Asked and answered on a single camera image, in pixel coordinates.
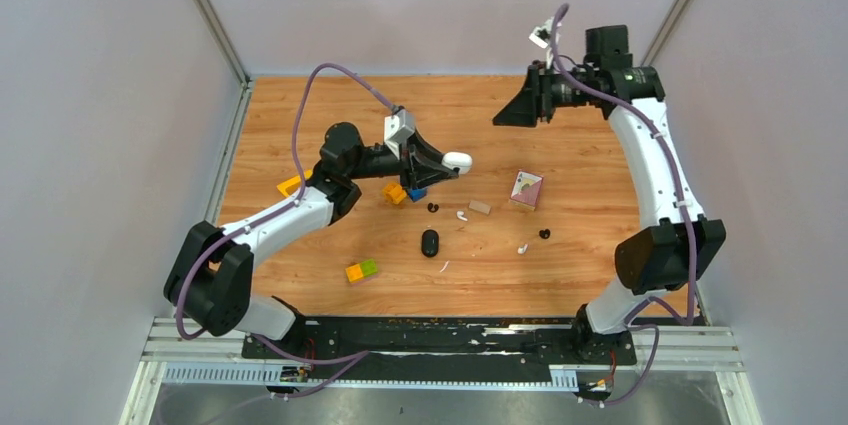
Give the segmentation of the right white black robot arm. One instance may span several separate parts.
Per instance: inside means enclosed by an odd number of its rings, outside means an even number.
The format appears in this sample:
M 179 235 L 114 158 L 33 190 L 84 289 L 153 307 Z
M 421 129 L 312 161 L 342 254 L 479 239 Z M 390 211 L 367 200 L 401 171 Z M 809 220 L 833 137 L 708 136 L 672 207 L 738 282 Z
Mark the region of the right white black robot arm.
M 724 244 L 726 229 L 722 220 L 706 216 L 687 182 L 658 72 L 634 65 L 626 26 L 587 30 L 584 59 L 567 73 L 549 25 L 530 38 L 547 57 L 529 65 L 521 89 L 493 124 L 534 127 L 550 121 L 558 108 L 597 107 L 622 147 L 638 200 L 640 230 L 616 247 L 615 278 L 581 307 L 579 328 L 570 337 L 575 356 L 592 363 L 609 352 L 610 335 L 625 331 L 636 313 L 661 304 L 671 291 L 686 289 L 686 311 L 675 317 L 692 323 L 697 281 Z

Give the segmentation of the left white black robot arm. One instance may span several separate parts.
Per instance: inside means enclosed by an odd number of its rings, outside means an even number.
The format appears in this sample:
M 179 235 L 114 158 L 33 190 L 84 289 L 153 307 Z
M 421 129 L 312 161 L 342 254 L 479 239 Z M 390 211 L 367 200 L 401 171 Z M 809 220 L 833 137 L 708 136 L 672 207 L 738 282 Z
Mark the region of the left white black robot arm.
M 222 227 L 207 221 L 192 226 L 163 295 L 213 336 L 233 330 L 261 335 L 279 356 L 296 357 L 306 345 L 306 331 L 296 324 L 302 315 L 279 298 L 254 294 L 255 269 L 347 215 L 361 196 L 359 179 L 396 176 L 403 187 L 422 189 L 456 179 L 472 164 L 470 155 L 442 153 L 396 118 L 386 120 L 383 142 L 372 146 L 363 143 L 353 124 L 334 124 L 303 189 L 246 219 Z

